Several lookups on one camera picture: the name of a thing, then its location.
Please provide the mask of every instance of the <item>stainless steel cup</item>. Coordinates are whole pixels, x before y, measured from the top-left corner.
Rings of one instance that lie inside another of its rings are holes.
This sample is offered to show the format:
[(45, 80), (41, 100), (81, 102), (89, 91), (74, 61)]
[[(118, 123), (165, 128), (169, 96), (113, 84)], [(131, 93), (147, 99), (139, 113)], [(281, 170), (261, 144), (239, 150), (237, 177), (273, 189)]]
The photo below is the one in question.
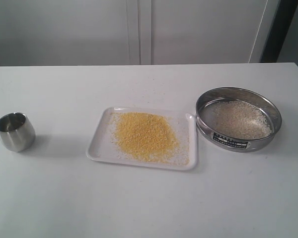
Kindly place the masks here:
[(20, 152), (32, 145), (35, 131), (25, 114), (10, 113), (0, 118), (0, 139), (8, 150)]

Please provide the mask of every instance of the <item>pile of yellow granules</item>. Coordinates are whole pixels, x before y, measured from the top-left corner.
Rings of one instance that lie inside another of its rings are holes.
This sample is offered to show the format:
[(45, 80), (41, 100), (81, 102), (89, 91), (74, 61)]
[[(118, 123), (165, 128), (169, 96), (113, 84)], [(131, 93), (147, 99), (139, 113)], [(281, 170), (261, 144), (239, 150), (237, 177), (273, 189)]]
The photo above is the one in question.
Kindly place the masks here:
[(143, 162), (168, 163), (179, 142), (167, 119), (147, 113), (123, 113), (116, 118), (115, 143), (123, 153)]

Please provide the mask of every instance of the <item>white tray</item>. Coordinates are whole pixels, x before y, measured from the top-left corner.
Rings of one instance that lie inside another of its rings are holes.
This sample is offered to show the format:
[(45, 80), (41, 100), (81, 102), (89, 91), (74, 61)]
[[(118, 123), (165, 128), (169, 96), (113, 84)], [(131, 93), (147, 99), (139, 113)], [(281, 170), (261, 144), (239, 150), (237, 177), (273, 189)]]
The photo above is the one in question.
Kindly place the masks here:
[[(186, 160), (187, 164), (161, 164), (153, 162), (141, 162), (127, 158), (128, 156), (119, 151), (113, 142), (112, 132), (115, 129), (113, 117), (120, 113), (149, 113), (166, 117), (173, 128), (181, 148), (186, 148), (181, 153), (174, 155), (175, 161)], [(134, 166), (154, 167), (171, 170), (189, 170), (197, 163), (197, 136), (196, 121), (191, 114), (177, 111), (112, 107), (102, 114), (94, 137), (86, 151), (87, 157), (100, 162), (125, 164)]]

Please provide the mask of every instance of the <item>white cabinet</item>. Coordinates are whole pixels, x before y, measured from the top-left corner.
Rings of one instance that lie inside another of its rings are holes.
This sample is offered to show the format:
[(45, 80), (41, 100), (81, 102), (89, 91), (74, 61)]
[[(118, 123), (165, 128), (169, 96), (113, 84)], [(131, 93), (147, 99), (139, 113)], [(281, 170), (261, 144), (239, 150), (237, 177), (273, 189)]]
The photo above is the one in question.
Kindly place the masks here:
[(259, 62), (279, 0), (0, 0), (0, 65)]

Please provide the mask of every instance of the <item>white rice grains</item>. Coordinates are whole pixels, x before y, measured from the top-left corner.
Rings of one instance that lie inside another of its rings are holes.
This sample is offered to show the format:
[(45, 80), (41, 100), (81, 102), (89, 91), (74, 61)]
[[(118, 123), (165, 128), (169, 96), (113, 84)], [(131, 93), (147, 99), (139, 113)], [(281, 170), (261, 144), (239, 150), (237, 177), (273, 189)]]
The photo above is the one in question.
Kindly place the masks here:
[(272, 133), (266, 117), (255, 106), (241, 102), (210, 105), (214, 113), (213, 129), (220, 134), (245, 140), (264, 138)]

